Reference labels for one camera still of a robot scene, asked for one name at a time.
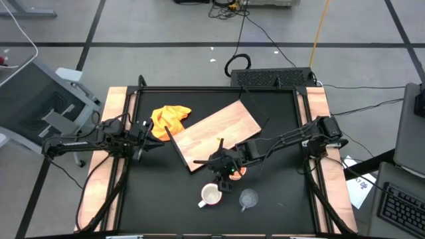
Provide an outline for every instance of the mesh vent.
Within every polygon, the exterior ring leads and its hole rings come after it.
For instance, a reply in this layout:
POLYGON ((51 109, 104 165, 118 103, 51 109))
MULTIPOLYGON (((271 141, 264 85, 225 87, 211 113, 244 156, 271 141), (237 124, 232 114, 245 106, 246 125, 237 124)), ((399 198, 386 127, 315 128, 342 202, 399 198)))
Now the mesh vent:
POLYGON ((63 109, 65 107, 65 103, 65 98, 58 93, 53 93, 49 99, 43 102, 41 108, 31 112, 28 117, 19 122, 19 125, 34 131, 40 130, 46 127, 47 124, 47 122, 41 118, 45 117, 52 109, 55 109, 56 113, 61 114, 62 112, 58 112, 58 110, 63 109))
POLYGON ((274 86, 277 78, 283 87, 307 85, 303 70, 250 70, 233 74, 238 85, 243 86, 274 86))

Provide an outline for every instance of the floor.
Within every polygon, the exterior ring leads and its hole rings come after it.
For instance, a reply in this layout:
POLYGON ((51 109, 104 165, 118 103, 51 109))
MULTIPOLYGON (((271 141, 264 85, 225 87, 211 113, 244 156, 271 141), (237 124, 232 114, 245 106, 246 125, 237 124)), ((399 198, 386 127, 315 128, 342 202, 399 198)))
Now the floor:
MULTIPOLYGON (((232 56, 242 17, 208 18, 210 5, 181 6, 170 0, 23 0, 28 7, 54 9, 55 19, 19 19, 39 46, 39 58, 51 69, 83 71, 85 85, 104 102, 111 86, 136 85, 143 74, 150 86, 228 86, 224 65, 232 56)), ((297 66, 307 66, 325 0, 302 0, 292 9, 249 9, 297 66)), ((335 86, 403 86, 420 83, 425 74, 425 3, 422 0, 335 0, 323 24, 313 70, 324 84, 335 86)), ((0 55, 20 64, 34 49, 10 19, 0 19, 0 55)), ((290 64, 276 54, 264 33, 245 22, 240 53, 252 68, 290 64)), ((231 68, 244 68, 236 60, 231 68)), ((327 88, 331 111, 402 98, 403 90, 327 88)), ((395 145, 401 103, 338 117, 345 133, 378 155, 395 145)), ((358 144, 342 155, 368 159, 358 144)), ((90 154, 81 155, 87 162, 90 154)), ((40 156, 12 143, 0 148, 1 238, 14 238, 41 167, 40 156)), ((88 168, 71 156, 57 160, 82 184, 88 168)), ((51 167, 27 236, 71 233, 80 196, 60 170, 51 167)), ((355 210, 365 232, 368 200, 355 210)))

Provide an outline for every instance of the white paper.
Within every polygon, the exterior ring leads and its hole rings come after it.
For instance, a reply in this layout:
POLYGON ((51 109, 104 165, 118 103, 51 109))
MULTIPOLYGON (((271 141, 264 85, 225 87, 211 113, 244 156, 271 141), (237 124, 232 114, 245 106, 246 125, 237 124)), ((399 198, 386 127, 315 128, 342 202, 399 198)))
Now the white paper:
MULTIPOLYGON (((344 159, 344 162, 348 167, 351 167, 357 164, 357 162, 352 160, 350 156, 347 156, 344 159)), ((376 179, 369 173, 366 175, 363 175, 363 177, 370 180, 372 183, 375 183, 376 181, 376 179)), ((365 201, 372 187, 373 185, 370 182, 360 177, 356 179, 348 180, 347 188, 348 188, 348 193, 350 195, 351 204, 355 206, 357 209, 360 209, 361 205, 363 204, 363 201, 365 201)))

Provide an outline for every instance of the wooden table frame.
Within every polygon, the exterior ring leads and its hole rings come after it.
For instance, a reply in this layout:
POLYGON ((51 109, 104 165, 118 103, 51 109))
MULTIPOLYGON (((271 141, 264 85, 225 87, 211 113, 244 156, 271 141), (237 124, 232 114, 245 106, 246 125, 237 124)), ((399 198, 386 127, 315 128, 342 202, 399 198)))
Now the wooden table frame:
MULTIPOLYGON (((122 114, 124 110, 126 94, 127 87, 111 87, 109 89, 108 98, 105 102, 104 113, 102 115, 102 121, 122 114)), ((329 107, 327 105, 325 90, 323 88, 307 88, 307 99, 312 119, 315 119, 317 116, 329 115, 329 107)), ((128 112, 130 114, 132 114, 133 112, 134 102, 135 95, 130 98, 128 109, 128 112)), ((298 96, 298 102, 300 106, 304 105, 303 97, 301 95, 298 96)), ((305 113, 305 108, 299 107, 299 110, 302 123, 307 123, 307 115, 305 113)), ((340 160, 338 149, 328 147, 327 152, 328 157, 340 160)), ((107 153, 104 151, 94 152, 92 156, 92 161, 90 163, 89 172, 106 156, 107 153)), ((110 181, 113 160, 113 158, 109 158, 108 160, 106 160, 106 162, 101 165, 96 170, 96 172, 93 173, 92 177, 87 183, 81 209, 78 215, 79 224, 81 227, 84 227, 89 223, 89 221, 97 213, 98 209, 105 201, 106 193, 108 191, 108 184, 110 181)), ((118 162, 118 173, 116 176, 116 181, 118 181, 120 177, 123 162, 124 160, 119 160, 118 162)), ((347 184, 345 182, 345 176, 342 166, 330 159, 323 159, 320 161, 320 163, 323 171, 323 179, 325 182, 325 188, 329 203, 332 205, 338 215, 344 220, 345 224, 349 228, 351 228, 351 230, 354 230, 356 232, 357 225, 354 219, 353 209, 351 208, 349 193, 347 190, 347 184)), ((317 174, 315 171, 313 172, 313 178, 317 180, 317 174)), ((322 232, 328 232, 324 209, 317 198, 316 205, 317 214, 319 216, 320 229, 322 232)), ((115 201, 110 207, 106 230, 112 230, 114 227, 116 209, 117 199, 115 199, 115 201)), ((338 232, 338 229, 335 225, 333 225, 333 228, 335 232, 338 232)))

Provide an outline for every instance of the white cable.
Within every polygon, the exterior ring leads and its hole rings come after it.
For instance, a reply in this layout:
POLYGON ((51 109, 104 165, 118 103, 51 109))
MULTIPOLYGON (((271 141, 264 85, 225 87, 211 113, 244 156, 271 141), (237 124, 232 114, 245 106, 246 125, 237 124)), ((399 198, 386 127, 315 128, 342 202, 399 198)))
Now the white cable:
MULTIPOLYGON (((32 62, 38 55, 39 55, 39 49, 36 47, 36 45, 32 42, 32 40, 27 36, 27 34, 22 30, 21 26, 19 26, 18 21, 16 21, 15 16, 11 13, 9 8, 7 8, 6 4, 3 2, 3 0, 0 0, 1 4, 6 8, 6 11, 11 15, 12 19, 15 21, 15 24, 18 26, 19 30, 21 30, 22 34, 28 39, 29 42, 34 46, 35 48, 35 55, 27 62, 25 63, 21 68, 26 67, 30 62, 32 62)), ((0 66, 0 68, 6 68, 6 69, 14 69, 18 68, 19 66, 0 66)))

